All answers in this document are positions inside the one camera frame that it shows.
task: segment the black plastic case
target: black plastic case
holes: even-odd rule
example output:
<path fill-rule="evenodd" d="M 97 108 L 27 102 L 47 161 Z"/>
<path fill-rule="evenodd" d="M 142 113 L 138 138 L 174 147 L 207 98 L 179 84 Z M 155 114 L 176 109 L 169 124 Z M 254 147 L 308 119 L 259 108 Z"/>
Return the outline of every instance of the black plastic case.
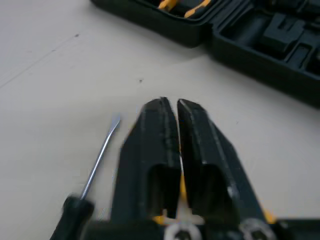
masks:
<path fill-rule="evenodd" d="M 320 0 L 213 0 L 199 18 L 157 8 L 159 0 L 91 0 L 96 6 L 320 107 Z"/>

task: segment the tool case compartment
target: tool case compartment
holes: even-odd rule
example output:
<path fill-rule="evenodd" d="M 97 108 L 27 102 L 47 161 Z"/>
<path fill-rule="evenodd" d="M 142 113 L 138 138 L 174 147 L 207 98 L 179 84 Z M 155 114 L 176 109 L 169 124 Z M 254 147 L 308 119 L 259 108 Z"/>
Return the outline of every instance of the tool case compartment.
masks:
<path fill-rule="evenodd" d="M 187 47 L 206 43 L 217 60 L 320 107 L 320 0 L 212 0 L 191 17 L 191 0 L 169 12 L 161 0 L 91 1 Z"/>

